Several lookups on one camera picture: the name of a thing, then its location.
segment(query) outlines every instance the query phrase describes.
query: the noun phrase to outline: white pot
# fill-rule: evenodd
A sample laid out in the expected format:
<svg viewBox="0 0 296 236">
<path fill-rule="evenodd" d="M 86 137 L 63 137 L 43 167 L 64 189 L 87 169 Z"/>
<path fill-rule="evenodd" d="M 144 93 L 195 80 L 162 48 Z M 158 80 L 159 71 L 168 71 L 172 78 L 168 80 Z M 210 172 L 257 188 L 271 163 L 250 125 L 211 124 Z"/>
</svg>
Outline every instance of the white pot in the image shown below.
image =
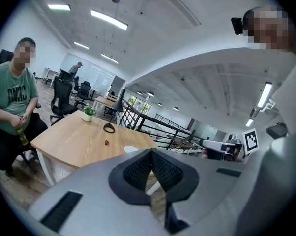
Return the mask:
<svg viewBox="0 0 296 236">
<path fill-rule="evenodd" d="M 85 112 L 83 112 L 83 114 L 81 115 L 81 119 L 90 122 L 92 120 L 92 116 L 89 116 Z"/>
</svg>

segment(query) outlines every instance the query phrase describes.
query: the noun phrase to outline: man's hand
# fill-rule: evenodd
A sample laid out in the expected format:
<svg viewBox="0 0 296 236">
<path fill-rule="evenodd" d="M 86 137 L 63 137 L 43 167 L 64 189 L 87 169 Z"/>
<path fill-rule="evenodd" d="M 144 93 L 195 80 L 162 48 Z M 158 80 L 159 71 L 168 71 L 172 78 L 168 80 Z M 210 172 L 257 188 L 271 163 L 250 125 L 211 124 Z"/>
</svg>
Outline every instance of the man's hand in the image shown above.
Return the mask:
<svg viewBox="0 0 296 236">
<path fill-rule="evenodd" d="M 24 116 L 21 119 L 22 125 L 27 123 L 29 115 L 27 113 L 24 113 Z"/>
<path fill-rule="evenodd" d="M 17 115 L 12 115 L 10 118 L 10 124 L 13 126 L 14 129 L 20 129 L 23 125 L 22 118 Z"/>
</svg>

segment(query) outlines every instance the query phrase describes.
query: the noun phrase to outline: potted plant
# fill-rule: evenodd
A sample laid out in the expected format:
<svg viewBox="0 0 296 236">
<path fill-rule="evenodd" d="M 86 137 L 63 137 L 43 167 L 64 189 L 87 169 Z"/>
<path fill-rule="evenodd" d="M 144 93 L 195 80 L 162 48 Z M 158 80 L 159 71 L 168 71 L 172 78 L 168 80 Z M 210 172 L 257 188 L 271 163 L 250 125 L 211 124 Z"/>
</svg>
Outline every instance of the potted plant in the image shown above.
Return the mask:
<svg viewBox="0 0 296 236">
<path fill-rule="evenodd" d="M 81 119 L 83 119 L 84 121 L 91 121 L 92 116 L 95 115 L 96 112 L 96 108 L 92 108 L 91 106 L 89 106 L 89 104 L 87 104 L 87 106 L 84 108 Z"/>
</svg>

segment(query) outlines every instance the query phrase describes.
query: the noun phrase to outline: black desk lamp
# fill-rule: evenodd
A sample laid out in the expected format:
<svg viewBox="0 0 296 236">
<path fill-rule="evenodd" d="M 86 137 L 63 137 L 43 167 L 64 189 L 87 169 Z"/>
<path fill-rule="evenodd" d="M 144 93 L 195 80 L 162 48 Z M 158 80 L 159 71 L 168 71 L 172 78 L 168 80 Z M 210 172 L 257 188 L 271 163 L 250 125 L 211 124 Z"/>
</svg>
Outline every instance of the black desk lamp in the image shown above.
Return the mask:
<svg viewBox="0 0 296 236">
<path fill-rule="evenodd" d="M 119 96 L 119 99 L 113 104 L 112 109 L 115 110 L 115 112 L 122 112 L 123 111 L 123 98 L 124 98 L 124 94 L 125 94 L 125 89 L 123 89 L 122 93 Z M 115 129 L 114 129 L 114 127 L 111 124 L 112 118 L 113 118 L 113 115 L 111 116 L 110 122 L 109 123 L 106 123 L 103 126 L 103 130 L 105 132 L 108 132 L 108 133 L 114 133 L 115 132 Z"/>
</svg>

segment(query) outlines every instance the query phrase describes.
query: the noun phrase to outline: green bottle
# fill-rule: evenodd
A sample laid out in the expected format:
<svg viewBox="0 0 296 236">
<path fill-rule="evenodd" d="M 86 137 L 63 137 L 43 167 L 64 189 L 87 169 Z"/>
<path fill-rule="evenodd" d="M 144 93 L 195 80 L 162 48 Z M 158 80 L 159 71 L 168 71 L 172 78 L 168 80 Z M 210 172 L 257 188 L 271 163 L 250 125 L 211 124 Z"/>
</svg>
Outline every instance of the green bottle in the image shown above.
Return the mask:
<svg viewBox="0 0 296 236">
<path fill-rule="evenodd" d="M 26 138 L 24 132 L 22 131 L 22 129 L 17 130 L 17 133 L 19 135 L 19 138 L 21 140 L 21 143 L 23 146 L 28 144 L 28 139 Z"/>
</svg>

